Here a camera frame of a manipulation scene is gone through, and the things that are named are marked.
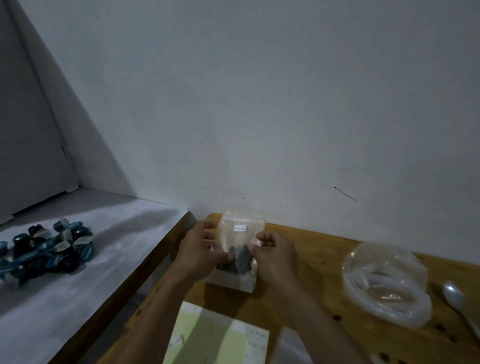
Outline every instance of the person's left hand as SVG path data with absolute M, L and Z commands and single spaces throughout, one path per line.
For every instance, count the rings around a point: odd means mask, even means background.
M 204 231 L 215 227 L 216 223 L 213 221 L 197 222 L 180 242 L 172 269 L 192 284 L 207 277 L 217 264 L 226 264 L 233 260 L 233 255 L 224 252 L 215 242 L 215 233 Z

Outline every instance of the white wall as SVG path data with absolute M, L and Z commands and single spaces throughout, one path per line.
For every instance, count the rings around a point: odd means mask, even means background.
M 20 3 L 83 185 L 480 263 L 478 2 Z

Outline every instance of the forearm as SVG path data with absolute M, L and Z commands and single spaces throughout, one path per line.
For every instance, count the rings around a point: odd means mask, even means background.
M 115 364 L 163 362 L 180 306 L 191 286 L 174 266 L 165 273 L 152 301 L 116 355 Z
M 299 282 L 282 290 L 289 318 L 315 364 L 367 364 L 370 361 Z

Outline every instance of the yellow-green sticker sheet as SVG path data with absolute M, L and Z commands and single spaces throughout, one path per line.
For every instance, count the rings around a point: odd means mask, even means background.
M 183 302 L 164 364 L 264 364 L 268 331 Z

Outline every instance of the white paper sheet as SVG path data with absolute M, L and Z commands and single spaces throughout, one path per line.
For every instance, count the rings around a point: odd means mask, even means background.
M 61 217 L 92 227 L 96 255 L 71 275 L 48 273 L 17 291 L 0 281 L 0 362 L 47 363 L 187 212 L 184 208 L 81 189 L 35 207 L 0 241 Z

